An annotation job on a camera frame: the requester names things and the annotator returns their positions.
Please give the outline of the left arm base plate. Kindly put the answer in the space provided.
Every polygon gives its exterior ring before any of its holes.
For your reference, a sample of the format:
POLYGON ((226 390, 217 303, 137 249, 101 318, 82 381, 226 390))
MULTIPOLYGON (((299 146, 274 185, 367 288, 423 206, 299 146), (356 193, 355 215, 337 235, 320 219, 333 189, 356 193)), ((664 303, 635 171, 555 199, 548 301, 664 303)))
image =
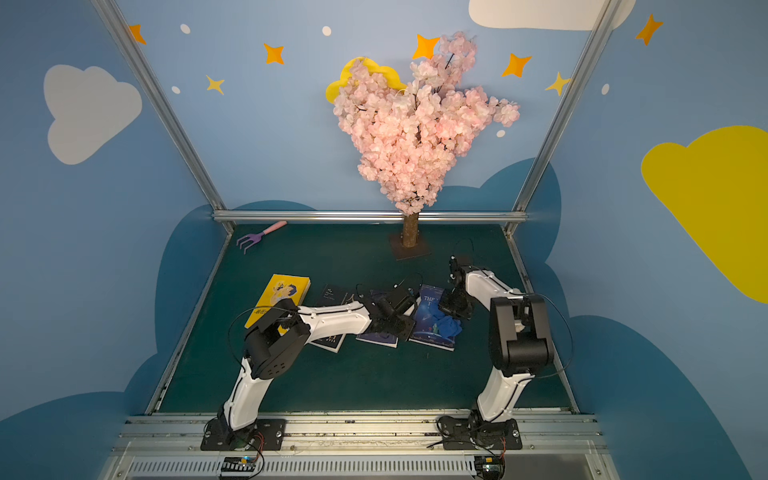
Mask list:
POLYGON ((252 425, 232 430, 223 416, 209 420, 200 443, 202 451, 279 451, 285 437, 283 419, 257 419, 252 425))

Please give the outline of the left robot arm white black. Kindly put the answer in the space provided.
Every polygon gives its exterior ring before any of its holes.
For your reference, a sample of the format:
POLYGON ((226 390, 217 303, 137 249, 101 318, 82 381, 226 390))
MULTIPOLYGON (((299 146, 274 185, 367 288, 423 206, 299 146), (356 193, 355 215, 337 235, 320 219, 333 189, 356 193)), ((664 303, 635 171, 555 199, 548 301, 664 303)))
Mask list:
POLYGON ((417 292, 401 284, 376 298, 358 293, 345 304, 307 307, 279 301, 244 336, 240 373, 218 415, 223 430, 255 424, 273 379, 284 374, 314 340, 344 334, 385 333, 406 340, 415 326, 417 292))

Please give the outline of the blue Little Prince book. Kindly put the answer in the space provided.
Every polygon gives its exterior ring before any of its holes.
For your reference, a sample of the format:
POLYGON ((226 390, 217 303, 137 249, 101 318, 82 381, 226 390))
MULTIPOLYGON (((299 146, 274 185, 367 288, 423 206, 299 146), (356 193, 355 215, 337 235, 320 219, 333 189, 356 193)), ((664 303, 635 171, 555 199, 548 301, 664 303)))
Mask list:
POLYGON ((441 350, 453 351, 456 339, 454 342, 446 341, 433 332, 435 321, 440 317, 448 316, 438 308, 443 291, 440 287, 430 285, 423 285, 420 288, 417 308, 413 315, 415 325, 410 334, 409 341, 441 350))

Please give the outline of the purple book yellow label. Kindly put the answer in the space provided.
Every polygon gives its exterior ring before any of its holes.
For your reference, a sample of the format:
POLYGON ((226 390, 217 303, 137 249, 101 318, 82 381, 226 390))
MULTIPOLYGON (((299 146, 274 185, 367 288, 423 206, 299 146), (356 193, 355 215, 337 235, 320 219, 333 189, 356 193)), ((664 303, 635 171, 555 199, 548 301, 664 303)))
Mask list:
MULTIPOLYGON (((374 301, 384 299, 387 296, 387 293, 382 290, 371 290, 370 291, 371 298, 374 301)), ((365 333, 361 335, 356 336, 356 340, 359 342, 364 342, 372 345, 378 345, 383 347, 389 347, 395 349, 398 346, 398 338, 389 333, 381 333, 381 332, 374 332, 374 333, 365 333)))

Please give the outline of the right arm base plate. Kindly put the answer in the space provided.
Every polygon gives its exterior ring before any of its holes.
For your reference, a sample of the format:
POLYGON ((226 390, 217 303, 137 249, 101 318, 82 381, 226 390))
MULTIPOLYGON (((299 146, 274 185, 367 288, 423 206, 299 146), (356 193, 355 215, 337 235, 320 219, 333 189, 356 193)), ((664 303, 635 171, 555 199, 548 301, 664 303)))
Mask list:
POLYGON ((442 416, 436 421, 445 450, 521 450, 522 436, 517 422, 483 421, 475 412, 468 418, 442 416))

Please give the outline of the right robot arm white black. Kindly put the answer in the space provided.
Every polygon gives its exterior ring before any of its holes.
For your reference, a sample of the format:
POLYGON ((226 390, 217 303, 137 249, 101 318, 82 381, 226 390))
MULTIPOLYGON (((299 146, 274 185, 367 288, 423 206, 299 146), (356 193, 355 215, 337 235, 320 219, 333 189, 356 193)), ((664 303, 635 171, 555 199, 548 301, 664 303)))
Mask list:
POLYGON ((466 257, 449 260, 452 289, 439 301, 443 313, 471 318, 479 304, 489 313, 488 349, 492 370, 476 400, 482 425, 505 423, 525 387, 554 363, 555 348, 545 299, 512 288, 466 257))

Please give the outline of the blue cloth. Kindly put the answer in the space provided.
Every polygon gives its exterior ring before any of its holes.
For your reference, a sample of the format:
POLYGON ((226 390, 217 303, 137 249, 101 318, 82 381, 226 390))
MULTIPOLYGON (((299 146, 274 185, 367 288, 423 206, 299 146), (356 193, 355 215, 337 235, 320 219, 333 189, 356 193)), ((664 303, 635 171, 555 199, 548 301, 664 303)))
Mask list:
POLYGON ((454 342, 462 332, 462 325, 459 320, 451 316, 443 316, 435 321, 433 332, 446 341, 454 342))

